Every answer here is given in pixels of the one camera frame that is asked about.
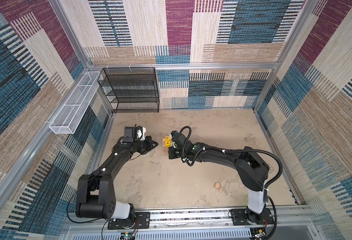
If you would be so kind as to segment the small wood cylinder block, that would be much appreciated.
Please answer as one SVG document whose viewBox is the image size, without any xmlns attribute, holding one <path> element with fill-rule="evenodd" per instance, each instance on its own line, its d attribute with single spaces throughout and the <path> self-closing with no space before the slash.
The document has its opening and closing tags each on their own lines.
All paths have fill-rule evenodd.
<svg viewBox="0 0 352 240">
<path fill-rule="evenodd" d="M 221 186 L 222 186 L 222 185 L 221 185 L 221 183 L 219 183 L 219 182 L 215 182 L 215 183 L 214 183 L 214 188 L 215 188 L 216 190 L 218 190 L 218 191 L 221 189 Z"/>
</svg>

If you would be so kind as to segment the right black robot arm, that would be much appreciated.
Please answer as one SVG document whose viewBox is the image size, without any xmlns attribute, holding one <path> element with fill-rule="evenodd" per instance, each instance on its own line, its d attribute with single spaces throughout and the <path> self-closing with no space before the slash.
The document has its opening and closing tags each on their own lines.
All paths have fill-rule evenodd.
<svg viewBox="0 0 352 240">
<path fill-rule="evenodd" d="M 190 167 L 194 163 L 215 163 L 237 170 L 243 185 L 248 189 L 248 205 L 242 217 L 251 225 L 264 224 L 269 212 L 265 209 L 267 191 L 280 175 L 268 179 L 270 167 L 259 153 L 272 154 L 251 147 L 242 150 L 226 150 L 204 143 L 193 144 L 189 136 L 181 132 L 170 133 L 173 146 L 169 148 L 169 159 L 181 158 Z"/>
</svg>

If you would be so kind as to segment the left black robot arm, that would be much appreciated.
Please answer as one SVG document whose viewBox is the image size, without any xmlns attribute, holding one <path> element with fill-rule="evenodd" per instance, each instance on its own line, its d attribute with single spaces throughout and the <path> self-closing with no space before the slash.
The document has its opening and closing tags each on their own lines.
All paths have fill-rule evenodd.
<svg viewBox="0 0 352 240">
<path fill-rule="evenodd" d="M 138 224 L 133 204 L 117 201 L 114 180 L 135 153 L 145 155 L 159 144 L 146 136 L 146 128 L 125 127 L 110 156 L 91 174 L 78 180 L 75 214 L 78 218 L 110 221 L 108 228 L 133 228 Z"/>
</svg>

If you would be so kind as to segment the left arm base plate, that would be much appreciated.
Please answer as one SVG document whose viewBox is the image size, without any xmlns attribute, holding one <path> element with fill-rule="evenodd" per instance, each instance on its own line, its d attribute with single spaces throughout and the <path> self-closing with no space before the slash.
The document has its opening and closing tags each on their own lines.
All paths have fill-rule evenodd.
<svg viewBox="0 0 352 240">
<path fill-rule="evenodd" d="M 108 222 L 108 230 L 129 230 L 148 229 L 151 220 L 150 212 L 135 212 L 127 219 L 113 219 Z"/>
</svg>

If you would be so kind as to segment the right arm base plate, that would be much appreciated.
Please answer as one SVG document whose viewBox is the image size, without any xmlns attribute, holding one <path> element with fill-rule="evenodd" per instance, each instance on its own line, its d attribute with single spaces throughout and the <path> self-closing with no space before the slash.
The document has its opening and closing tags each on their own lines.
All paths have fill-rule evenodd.
<svg viewBox="0 0 352 240">
<path fill-rule="evenodd" d="M 270 209 L 265 208 L 260 214 L 257 214 L 248 208 L 232 209 L 229 211 L 234 226 L 249 225 L 273 225 L 275 220 Z"/>
</svg>

